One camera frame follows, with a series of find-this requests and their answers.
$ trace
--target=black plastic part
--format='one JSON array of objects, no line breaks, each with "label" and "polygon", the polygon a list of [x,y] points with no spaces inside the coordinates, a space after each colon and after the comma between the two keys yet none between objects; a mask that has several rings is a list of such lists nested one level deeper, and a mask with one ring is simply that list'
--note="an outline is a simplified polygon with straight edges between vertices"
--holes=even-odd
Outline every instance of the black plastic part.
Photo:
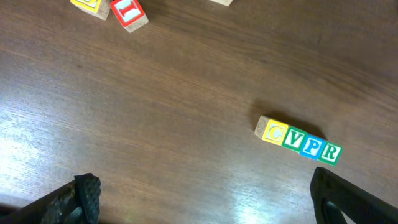
[{"label": "black plastic part", "polygon": [[87,223],[97,224],[100,215],[100,178],[93,174],[75,176],[76,192]]},{"label": "black plastic part", "polygon": [[100,179],[93,174],[76,176],[63,187],[0,218],[0,224],[97,224],[100,185]]},{"label": "black plastic part", "polygon": [[315,169],[310,190],[318,224],[346,223],[341,211],[358,224],[398,223],[398,209],[325,168]]}]

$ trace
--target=red letter block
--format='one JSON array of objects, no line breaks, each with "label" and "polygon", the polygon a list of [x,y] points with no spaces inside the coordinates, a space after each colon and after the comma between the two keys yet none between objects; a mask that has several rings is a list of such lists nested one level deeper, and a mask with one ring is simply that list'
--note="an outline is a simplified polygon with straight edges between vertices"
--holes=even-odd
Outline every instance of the red letter block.
[{"label": "red letter block", "polygon": [[148,23],[148,18],[137,0],[115,0],[111,3],[111,8],[120,23],[129,32]]}]

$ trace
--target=yellow block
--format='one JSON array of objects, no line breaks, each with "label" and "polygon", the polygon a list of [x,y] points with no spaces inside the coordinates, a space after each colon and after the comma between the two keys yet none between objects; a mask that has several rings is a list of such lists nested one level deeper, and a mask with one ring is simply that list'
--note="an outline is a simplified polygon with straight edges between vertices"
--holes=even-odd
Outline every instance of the yellow block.
[{"label": "yellow block", "polygon": [[262,135],[262,140],[281,146],[285,139],[289,125],[276,120],[269,120],[266,130]]},{"label": "yellow block", "polygon": [[98,12],[101,5],[101,0],[70,0],[70,2],[94,13]]}]

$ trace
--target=wooden block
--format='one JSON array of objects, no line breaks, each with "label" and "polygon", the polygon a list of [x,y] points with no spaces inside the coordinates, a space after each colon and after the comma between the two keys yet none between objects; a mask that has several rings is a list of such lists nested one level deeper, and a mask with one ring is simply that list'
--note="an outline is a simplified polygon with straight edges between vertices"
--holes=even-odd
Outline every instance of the wooden block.
[{"label": "wooden block", "polygon": [[257,122],[256,130],[254,130],[254,134],[257,137],[262,139],[264,132],[266,131],[268,121],[269,121],[269,118],[267,118],[266,116],[260,117],[259,122]]},{"label": "wooden block", "polygon": [[302,156],[332,166],[336,165],[343,152],[343,147],[339,145],[266,116],[260,117],[254,134],[263,141],[300,152]]},{"label": "wooden block", "polygon": [[325,148],[326,141],[308,134],[300,150],[300,155],[317,160]]},{"label": "wooden block", "polygon": [[288,128],[289,125],[287,124],[261,116],[254,133],[263,141],[280,146],[285,139]]},{"label": "wooden block", "polygon": [[111,10],[112,0],[70,0],[72,4],[92,16],[106,20]]},{"label": "wooden block", "polygon": [[330,164],[332,166],[336,165],[341,153],[343,152],[343,147],[333,144],[331,142],[326,142],[325,148],[319,157],[319,161]]},{"label": "wooden block", "polygon": [[287,149],[300,152],[307,134],[308,133],[306,131],[289,126],[282,146]]},{"label": "wooden block", "polygon": [[137,0],[116,0],[111,3],[112,11],[129,32],[148,23],[148,18]]},{"label": "wooden block", "polygon": [[212,0],[212,1],[220,3],[220,4],[223,4],[225,6],[229,6],[231,4],[231,2],[232,2],[232,0]]}]

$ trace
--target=alphabet block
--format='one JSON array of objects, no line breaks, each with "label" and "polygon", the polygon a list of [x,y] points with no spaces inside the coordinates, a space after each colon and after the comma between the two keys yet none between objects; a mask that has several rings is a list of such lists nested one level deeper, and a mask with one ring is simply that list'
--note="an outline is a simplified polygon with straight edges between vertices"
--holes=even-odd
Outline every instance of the alphabet block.
[{"label": "alphabet block", "polygon": [[343,147],[308,134],[306,131],[261,116],[254,134],[263,141],[299,152],[310,159],[336,165]]},{"label": "alphabet block", "polygon": [[336,165],[341,153],[343,152],[343,147],[333,144],[331,142],[326,142],[326,146],[319,157],[319,161],[330,164],[332,166]]},{"label": "alphabet block", "polygon": [[266,116],[261,116],[260,117],[259,122],[257,123],[257,126],[256,126],[256,130],[254,130],[254,134],[257,137],[262,139],[262,137],[264,135],[264,132],[266,131],[266,127],[267,127],[267,124],[268,124],[269,120],[270,119],[267,118]]},{"label": "alphabet block", "polygon": [[116,0],[111,3],[111,8],[128,32],[148,23],[148,18],[137,0]]},{"label": "alphabet block", "polygon": [[326,141],[311,134],[305,138],[300,155],[317,160],[325,147]]},{"label": "alphabet block", "polygon": [[263,141],[281,146],[289,125],[270,119],[261,137]]},{"label": "alphabet block", "polygon": [[223,4],[225,6],[229,6],[231,4],[231,2],[232,2],[232,0],[212,0],[212,1],[220,3],[220,4]]},{"label": "alphabet block", "polygon": [[290,150],[300,152],[306,137],[307,132],[289,126],[289,130],[287,130],[286,138],[283,141],[282,146]]},{"label": "alphabet block", "polygon": [[72,4],[82,11],[106,20],[111,10],[111,0],[70,0]]}]

